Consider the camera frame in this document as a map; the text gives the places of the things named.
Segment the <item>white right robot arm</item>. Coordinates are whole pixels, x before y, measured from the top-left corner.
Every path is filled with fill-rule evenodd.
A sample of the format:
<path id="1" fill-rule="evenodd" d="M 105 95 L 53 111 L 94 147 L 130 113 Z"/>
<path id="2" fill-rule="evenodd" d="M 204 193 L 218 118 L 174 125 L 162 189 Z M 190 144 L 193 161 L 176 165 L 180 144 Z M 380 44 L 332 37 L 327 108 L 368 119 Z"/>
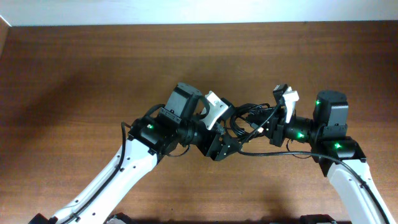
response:
<path id="1" fill-rule="evenodd" d="M 338 192 L 352 223 L 394 223 L 373 182 L 364 152 L 346 134 L 346 95 L 333 90 L 320 91 L 312 118 L 295 114 L 299 96 L 291 88 L 274 90 L 273 95 L 283 108 L 265 125 L 270 144 L 280 147 L 286 139 L 308 143 L 310 156 Z"/>

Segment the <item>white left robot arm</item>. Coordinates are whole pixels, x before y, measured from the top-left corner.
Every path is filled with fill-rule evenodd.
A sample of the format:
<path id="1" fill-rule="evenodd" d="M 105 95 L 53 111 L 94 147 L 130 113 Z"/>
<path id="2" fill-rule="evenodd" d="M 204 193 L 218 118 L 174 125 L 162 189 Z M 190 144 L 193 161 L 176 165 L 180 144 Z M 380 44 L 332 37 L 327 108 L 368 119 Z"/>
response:
<path id="1" fill-rule="evenodd" d="M 131 188 L 178 145 L 198 146 L 213 159 L 226 155 L 217 127 L 232 109 L 212 91 L 203 95 L 178 83 L 166 104 L 154 105 L 131 125 L 121 123 L 121 147 L 79 195 L 52 217 L 38 213 L 29 223 L 105 223 Z"/>

